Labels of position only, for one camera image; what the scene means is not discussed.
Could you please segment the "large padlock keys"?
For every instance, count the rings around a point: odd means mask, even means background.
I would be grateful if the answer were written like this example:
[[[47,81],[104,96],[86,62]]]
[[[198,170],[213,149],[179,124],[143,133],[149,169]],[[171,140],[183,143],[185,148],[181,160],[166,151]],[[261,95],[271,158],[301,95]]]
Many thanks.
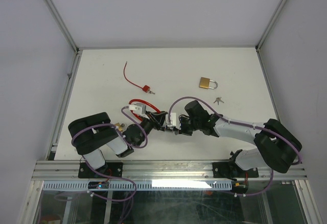
[[[222,100],[222,97],[217,97],[215,99],[214,103],[216,103],[217,105],[220,105],[220,103],[224,103],[224,101]]]

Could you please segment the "large brass padlock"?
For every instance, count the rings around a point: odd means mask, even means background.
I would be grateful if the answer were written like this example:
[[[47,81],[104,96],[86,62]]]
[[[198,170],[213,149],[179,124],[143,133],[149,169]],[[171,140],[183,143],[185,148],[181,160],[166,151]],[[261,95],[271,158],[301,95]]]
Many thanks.
[[[218,83],[210,78],[201,77],[199,87],[203,89],[216,89],[218,87]]]

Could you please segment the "red cable lock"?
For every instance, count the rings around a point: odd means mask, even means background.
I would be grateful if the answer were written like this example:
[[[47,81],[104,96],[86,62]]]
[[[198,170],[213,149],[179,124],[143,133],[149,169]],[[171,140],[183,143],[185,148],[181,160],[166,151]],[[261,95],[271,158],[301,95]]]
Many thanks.
[[[145,100],[142,100],[142,99],[132,99],[132,100],[130,100],[129,101],[129,103],[128,103],[128,105],[129,104],[135,104],[135,103],[143,103],[143,104],[145,104],[146,105],[146,111],[148,112],[160,112],[160,111],[164,111],[164,110],[160,110],[160,109],[158,109],[156,106],[154,106],[153,104],[151,104],[150,102],[148,102],[148,101],[145,101]],[[140,119],[140,118],[138,118],[137,116],[135,116],[138,120],[140,120],[140,122],[144,119],[144,118],[142,118],[142,119]]]

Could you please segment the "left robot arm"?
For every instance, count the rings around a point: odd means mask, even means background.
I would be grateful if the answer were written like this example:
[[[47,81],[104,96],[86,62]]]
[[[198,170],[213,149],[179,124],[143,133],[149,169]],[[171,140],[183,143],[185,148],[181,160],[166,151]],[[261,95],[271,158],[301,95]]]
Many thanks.
[[[153,130],[161,130],[166,111],[146,112],[140,123],[133,122],[123,132],[111,123],[106,112],[74,120],[68,125],[72,137],[72,145],[77,153],[89,164],[89,171],[96,177],[104,176],[109,166],[100,150],[108,146],[119,158],[124,158],[147,145],[148,134]]]

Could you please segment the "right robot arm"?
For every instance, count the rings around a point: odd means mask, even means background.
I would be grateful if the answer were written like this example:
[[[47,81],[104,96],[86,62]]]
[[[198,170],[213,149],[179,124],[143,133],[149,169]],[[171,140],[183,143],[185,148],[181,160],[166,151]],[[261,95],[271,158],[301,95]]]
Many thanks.
[[[255,146],[254,149],[239,149],[230,154],[230,158],[218,168],[220,174],[232,179],[240,177],[252,168],[269,167],[287,173],[292,165],[301,163],[302,144],[284,125],[269,119],[265,123],[248,123],[232,120],[214,111],[209,114],[202,107],[202,101],[195,99],[185,106],[186,115],[179,118],[179,128],[168,122],[176,134],[191,136],[201,131],[207,136],[232,138]]]

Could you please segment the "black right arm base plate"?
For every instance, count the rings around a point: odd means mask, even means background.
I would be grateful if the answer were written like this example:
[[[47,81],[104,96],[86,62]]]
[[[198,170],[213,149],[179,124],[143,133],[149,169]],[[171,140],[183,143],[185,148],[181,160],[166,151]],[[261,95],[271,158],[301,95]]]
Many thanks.
[[[227,178],[236,180],[237,178],[258,178],[259,173],[257,168],[249,170],[242,170],[239,166],[230,164],[229,162],[213,162],[213,176],[214,178]]]

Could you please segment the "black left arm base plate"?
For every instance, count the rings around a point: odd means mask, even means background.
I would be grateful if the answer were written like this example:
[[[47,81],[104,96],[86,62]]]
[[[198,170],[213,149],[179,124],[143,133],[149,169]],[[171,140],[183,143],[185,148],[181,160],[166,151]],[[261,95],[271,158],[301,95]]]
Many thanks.
[[[106,164],[99,169],[96,169],[98,173],[121,177],[123,172],[123,163],[121,162],[106,162]],[[80,163],[78,178],[101,178],[101,175],[94,173],[86,163]]]

